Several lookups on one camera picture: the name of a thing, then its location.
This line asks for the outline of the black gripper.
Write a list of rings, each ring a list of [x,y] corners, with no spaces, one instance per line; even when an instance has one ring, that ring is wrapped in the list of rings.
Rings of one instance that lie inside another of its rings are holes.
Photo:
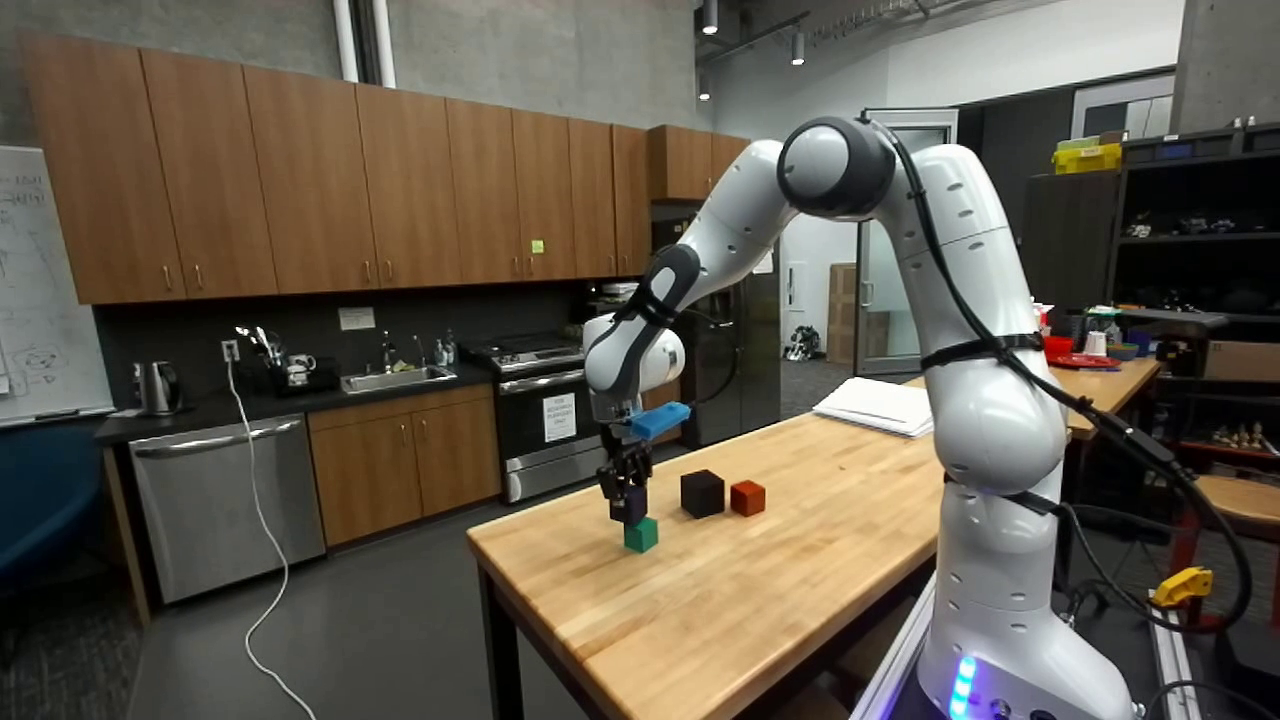
[[[624,488],[622,482],[634,482],[634,519],[644,519],[647,517],[647,474],[653,474],[647,443],[600,424],[600,446],[605,446],[605,464],[596,466],[596,480],[605,488],[611,488],[610,517],[624,519]]]

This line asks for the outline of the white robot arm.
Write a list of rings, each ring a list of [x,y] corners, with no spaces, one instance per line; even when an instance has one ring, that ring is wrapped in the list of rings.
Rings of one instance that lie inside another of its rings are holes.
[[[883,225],[912,305],[946,464],[920,692],[948,714],[1133,720],[1119,669],[1053,610],[1067,421],[1004,202],[961,144],[912,151],[868,120],[822,117],[731,159],[642,289],[586,323],[611,517],[644,517],[622,421],[683,373],[675,317],[745,280],[800,211]]]

